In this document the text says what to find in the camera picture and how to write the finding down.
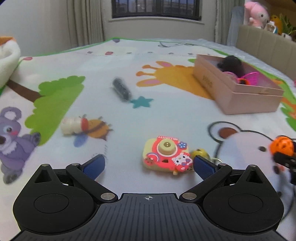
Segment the black luggage tag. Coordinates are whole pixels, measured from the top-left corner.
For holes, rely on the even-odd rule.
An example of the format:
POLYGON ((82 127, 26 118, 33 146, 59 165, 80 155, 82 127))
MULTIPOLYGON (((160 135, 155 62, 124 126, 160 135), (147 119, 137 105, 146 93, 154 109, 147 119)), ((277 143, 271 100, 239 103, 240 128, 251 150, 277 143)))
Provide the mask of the black luggage tag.
POLYGON ((242 84, 242 85, 250 85, 250 82, 247 79, 244 79, 244 78, 238 78, 237 83, 242 84))

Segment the pink cardboard box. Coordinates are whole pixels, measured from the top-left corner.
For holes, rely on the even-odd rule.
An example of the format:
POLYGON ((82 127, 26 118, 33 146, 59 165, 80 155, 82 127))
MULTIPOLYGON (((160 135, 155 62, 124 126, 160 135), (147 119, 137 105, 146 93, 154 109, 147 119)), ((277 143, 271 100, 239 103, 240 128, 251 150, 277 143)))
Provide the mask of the pink cardboard box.
POLYGON ((198 55, 193 75, 224 114, 270 113, 278 109, 284 93, 281 87, 262 73, 255 85, 235 83, 218 69, 217 64, 222 59, 198 55))

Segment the orange toy helmet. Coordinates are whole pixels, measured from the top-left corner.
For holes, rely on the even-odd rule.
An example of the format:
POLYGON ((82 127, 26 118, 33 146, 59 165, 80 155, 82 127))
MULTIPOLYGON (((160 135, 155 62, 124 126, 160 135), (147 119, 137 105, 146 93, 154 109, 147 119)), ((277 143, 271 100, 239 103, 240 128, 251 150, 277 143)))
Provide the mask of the orange toy helmet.
POLYGON ((293 140, 286 136, 275 138, 270 144, 269 149, 273 155, 275 153, 281 153, 292 157, 295 153, 293 140))

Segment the black item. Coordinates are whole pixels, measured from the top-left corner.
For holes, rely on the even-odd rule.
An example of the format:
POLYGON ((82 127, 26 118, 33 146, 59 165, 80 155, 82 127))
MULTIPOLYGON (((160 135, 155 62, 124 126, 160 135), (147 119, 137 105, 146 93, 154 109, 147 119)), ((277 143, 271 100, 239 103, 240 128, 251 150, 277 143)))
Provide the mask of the black item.
POLYGON ((132 94, 125 82, 121 78, 112 81, 112 88, 122 101, 130 101, 132 94))

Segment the beige upholstered headboard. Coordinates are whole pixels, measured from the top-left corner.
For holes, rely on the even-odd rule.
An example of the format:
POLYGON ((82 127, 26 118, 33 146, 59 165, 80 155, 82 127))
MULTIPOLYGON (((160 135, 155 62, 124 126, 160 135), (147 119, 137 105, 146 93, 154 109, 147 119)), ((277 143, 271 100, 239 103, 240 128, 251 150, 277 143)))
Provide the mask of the beige upholstered headboard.
POLYGON ((295 42, 267 30, 241 25, 236 48, 295 80, 295 42))

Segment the pink plastic basket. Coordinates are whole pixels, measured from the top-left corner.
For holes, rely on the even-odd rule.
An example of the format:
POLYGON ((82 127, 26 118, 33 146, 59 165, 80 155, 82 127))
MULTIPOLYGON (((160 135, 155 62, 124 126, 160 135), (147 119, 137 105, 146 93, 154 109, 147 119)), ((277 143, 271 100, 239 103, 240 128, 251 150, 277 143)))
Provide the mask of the pink plastic basket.
POLYGON ((256 86, 258 82, 259 73, 257 71, 248 73, 241 78, 247 79, 250 82, 250 85, 256 86))

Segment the beige curtain right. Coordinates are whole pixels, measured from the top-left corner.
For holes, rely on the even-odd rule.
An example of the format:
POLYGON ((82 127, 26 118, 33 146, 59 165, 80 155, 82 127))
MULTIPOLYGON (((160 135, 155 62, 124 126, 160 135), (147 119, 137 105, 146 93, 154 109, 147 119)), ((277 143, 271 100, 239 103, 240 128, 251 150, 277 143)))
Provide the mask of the beige curtain right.
POLYGON ((216 1, 214 42, 226 45, 229 36, 234 41, 244 21, 244 4, 245 1, 216 1))

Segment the pink plush doll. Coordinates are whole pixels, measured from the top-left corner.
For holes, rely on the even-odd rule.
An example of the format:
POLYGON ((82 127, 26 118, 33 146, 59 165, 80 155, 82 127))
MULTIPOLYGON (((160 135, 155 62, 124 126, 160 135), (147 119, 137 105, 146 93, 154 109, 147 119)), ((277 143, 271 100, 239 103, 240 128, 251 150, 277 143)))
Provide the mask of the pink plush doll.
POLYGON ((248 1, 244 4, 244 24, 263 29, 269 22, 267 9, 258 2, 248 1))

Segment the yellow hello kitty camera toy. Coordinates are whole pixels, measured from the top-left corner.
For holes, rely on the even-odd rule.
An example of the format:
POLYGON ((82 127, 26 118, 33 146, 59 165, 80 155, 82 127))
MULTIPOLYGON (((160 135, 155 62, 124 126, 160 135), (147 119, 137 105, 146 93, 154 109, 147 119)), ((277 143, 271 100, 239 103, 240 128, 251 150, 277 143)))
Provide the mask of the yellow hello kitty camera toy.
POLYGON ((170 172, 173 175, 194 170, 193 159, 201 156, 208 161, 219 164, 221 160, 211 158, 203 149, 189 151, 188 144, 178 138, 158 136, 147 140, 142 153, 145 168, 153 171, 170 172))

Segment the pink round cartoon tin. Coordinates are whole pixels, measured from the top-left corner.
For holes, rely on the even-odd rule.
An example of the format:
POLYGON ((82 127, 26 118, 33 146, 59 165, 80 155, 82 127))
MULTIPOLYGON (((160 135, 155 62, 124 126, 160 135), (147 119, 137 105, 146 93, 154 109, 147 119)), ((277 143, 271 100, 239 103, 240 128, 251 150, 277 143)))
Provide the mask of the pink round cartoon tin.
POLYGON ((229 77, 231 80, 233 80, 235 83, 238 81, 238 76, 232 72, 224 71, 223 74, 225 74, 227 77, 229 77))

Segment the white orange fleece blanket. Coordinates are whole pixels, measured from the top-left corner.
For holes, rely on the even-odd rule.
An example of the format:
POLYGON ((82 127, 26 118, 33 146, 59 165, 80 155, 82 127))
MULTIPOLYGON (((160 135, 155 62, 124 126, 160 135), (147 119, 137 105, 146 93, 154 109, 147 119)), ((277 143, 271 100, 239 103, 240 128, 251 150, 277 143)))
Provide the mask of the white orange fleece blanket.
POLYGON ((1 36, 0 49, 0 88, 2 88, 15 71, 21 56, 21 50, 15 38, 9 36, 1 36))

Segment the black plush toy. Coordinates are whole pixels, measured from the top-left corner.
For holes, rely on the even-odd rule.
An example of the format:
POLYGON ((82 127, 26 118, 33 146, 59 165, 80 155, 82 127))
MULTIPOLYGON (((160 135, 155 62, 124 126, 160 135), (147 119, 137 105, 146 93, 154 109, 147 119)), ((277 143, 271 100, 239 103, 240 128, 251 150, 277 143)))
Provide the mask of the black plush toy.
POLYGON ((223 58, 217 64, 217 67, 222 72, 232 72, 238 77, 242 77, 243 75, 245 75, 245 71, 241 60, 233 55, 223 58))

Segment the potted green plant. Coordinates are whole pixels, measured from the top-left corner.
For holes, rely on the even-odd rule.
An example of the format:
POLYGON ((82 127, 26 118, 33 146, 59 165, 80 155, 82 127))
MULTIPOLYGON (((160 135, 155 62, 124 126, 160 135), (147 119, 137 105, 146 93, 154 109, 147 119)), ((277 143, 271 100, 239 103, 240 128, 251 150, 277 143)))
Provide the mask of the potted green plant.
POLYGON ((291 37, 292 41, 295 42, 295 26, 290 22, 290 19, 287 15, 280 13, 281 21, 281 30, 278 31, 278 34, 287 38, 291 37))

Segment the beige curtain left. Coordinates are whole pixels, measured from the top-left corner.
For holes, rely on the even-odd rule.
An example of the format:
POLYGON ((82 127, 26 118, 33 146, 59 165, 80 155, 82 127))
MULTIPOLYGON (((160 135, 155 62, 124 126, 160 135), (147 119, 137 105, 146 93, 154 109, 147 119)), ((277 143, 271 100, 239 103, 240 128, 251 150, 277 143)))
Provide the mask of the beige curtain left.
POLYGON ((67 1, 67 22, 72 48, 104 41, 100 1, 67 1))

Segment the cartoon animal play mat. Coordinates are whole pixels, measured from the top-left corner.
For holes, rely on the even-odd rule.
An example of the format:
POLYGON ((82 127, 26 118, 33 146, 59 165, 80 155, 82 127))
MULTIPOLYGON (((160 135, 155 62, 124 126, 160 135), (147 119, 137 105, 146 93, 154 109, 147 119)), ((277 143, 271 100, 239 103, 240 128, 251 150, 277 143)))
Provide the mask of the cartoon animal play mat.
POLYGON ((213 43, 112 39, 59 54, 23 58, 1 93, 1 108, 21 111, 20 134, 39 132, 18 178, 1 184, 1 240, 18 232, 13 203, 43 163, 64 168, 104 154, 98 182, 118 195, 181 194, 200 181, 194 173, 152 171, 142 164, 147 140, 178 138, 190 150, 244 168, 256 163, 283 196, 278 232, 295 240, 295 195, 290 174, 273 172, 269 140, 295 137, 295 89, 290 80, 236 49, 213 43), (283 90, 273 113, 225 115, 193 77, 198 54, 236 55, 283 90))

